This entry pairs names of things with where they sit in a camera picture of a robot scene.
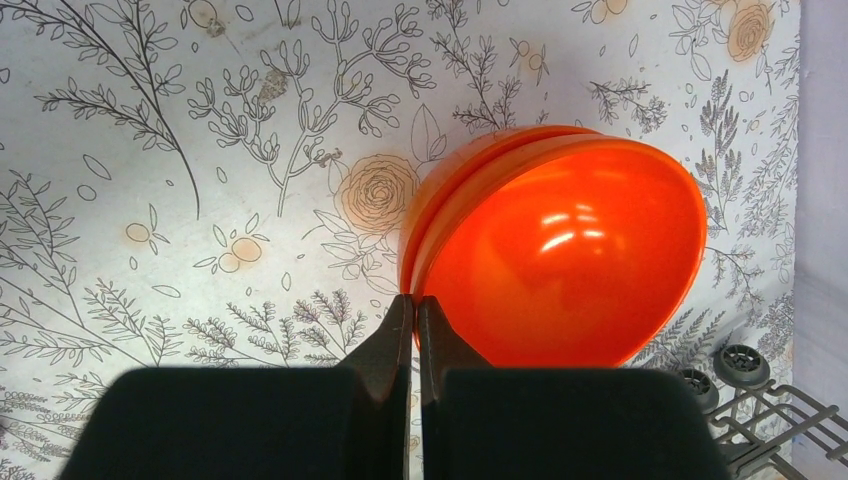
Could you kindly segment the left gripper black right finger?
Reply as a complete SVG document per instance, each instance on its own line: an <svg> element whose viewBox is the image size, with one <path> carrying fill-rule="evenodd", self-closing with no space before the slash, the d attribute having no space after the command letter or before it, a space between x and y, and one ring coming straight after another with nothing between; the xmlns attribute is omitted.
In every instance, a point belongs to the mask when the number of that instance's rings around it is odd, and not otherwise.
<svg viewBox="0 0 848 480"><path fill-rule="evenodd" d="M725 479L676 372L496 368L436 298L416 313L427 479Z"/></svg>

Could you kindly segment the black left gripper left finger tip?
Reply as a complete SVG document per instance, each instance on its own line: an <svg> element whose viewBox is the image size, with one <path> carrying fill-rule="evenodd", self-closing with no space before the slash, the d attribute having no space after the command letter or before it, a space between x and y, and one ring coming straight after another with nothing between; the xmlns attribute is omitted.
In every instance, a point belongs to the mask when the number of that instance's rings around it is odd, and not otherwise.
<svg viewBox="0 0 848 480"><path fill-rule="evenodd" d="M131 370L64 479L405 479L413 301L333 367Z"/></svg>

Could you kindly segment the orange bowl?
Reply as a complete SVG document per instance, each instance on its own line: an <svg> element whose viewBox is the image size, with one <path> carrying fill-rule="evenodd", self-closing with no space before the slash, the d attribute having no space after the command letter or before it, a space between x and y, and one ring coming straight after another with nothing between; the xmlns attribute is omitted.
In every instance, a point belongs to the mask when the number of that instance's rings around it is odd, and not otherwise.
<svg viewBox="0 0 848 480"><path fill-rule="evenodd" d="M700 189L668 154L597 132L548 138L454 191L409 294L435 297L494 365L614 367L683 303L706 235Z"/></svg>
<svg viewBox="0 0 848 480"><path fill-rule="evenodd" d="M490 161L536 141L594 131L573 125L510 127L480 135L457 148L425 176L407 205L398 240L397 277L403 294L412 291L415 257L438 210L473 174Z"/></svg>

